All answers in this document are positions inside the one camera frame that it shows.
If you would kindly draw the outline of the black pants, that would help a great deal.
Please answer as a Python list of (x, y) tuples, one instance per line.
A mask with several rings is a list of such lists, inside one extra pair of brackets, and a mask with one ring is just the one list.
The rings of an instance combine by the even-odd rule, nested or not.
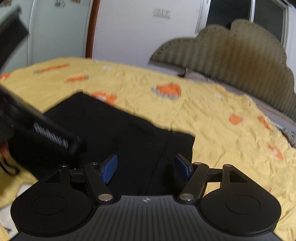
[(108, 188), (114, 195), (178, 195), (184, 184), (175, 169), (175, 156), (191, 160), (195, 138), (157, 128), (78, 92), (45, 113), (80, 140), (77, 158), (102, 162), (115, 154), (118, 167)]

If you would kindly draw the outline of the yellow carrot print bedsheet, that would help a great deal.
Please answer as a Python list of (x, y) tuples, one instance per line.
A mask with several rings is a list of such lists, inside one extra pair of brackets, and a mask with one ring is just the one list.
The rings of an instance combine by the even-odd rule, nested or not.
[(282, 208), (276, 234), (295, 240), (295, 148), (250, 97), (214, 83), (77, 57), (1, 73), (1, 84), (42, 112), (82, 90), (156, 126), (194, 135), (193, 161), (233, 164), (269, 191)]

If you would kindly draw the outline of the black white patterned cloth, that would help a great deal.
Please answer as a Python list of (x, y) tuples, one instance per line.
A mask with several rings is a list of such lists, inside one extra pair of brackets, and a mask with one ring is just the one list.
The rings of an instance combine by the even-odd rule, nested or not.
[(285, 136), (290, 145), (293, 148), (296, 148), (296, 133), (294, 131), (287, 130), (286, 128), (281, 128), (280, 131)]

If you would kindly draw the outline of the frosted glass wardrobe door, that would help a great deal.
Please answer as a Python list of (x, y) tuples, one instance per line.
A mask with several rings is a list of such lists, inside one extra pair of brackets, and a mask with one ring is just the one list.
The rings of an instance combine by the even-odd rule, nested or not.
[(1, 18), (16, 7), (29, 35), (1, 68), (12, 72), (60, 57), (84, 57), (92, 1), (4, 1)]

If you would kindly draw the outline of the olive padded headboard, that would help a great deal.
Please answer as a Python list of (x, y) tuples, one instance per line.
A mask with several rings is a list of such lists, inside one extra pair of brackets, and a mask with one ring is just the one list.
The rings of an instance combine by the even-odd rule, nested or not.
[(220, 80), (295, 119), (295, 79), (285, 49), (255, 23), (239, 19), (230, 28), (209, 25), (195, 38), (163, 43), (150, 60)]

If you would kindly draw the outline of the dark window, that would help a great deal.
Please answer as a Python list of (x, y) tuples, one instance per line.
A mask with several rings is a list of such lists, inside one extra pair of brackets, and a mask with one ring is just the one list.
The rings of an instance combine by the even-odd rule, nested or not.
[(207, 25), (229, 28), (237, 19), (256, 23), (271, 32), (285, 47), (288, 32), (288, 1), (205, 0), (201, 1), (195, 33)]

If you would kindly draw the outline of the brown wooden door frame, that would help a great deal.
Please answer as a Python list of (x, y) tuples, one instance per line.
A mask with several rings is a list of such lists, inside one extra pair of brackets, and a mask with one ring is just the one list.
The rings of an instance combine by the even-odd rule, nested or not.
[(99, 6), (101, 0), (93, 0), (91, 5), (91, 12), (89, 16), (87, 39), (86, 39), (86, 48), (85, 48), (85, 57), (92, 58), (93, 55), (93, 46), (95, 38), (95, 29), (98, 18)]

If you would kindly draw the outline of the white wall socket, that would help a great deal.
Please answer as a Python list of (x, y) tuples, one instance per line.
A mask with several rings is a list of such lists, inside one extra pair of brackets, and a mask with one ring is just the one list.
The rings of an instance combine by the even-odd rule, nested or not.
[(155, 8), (154, 9), (154, 17), (170, 19), (171, 18), (171, 11), (167, 10), (167, 9)]

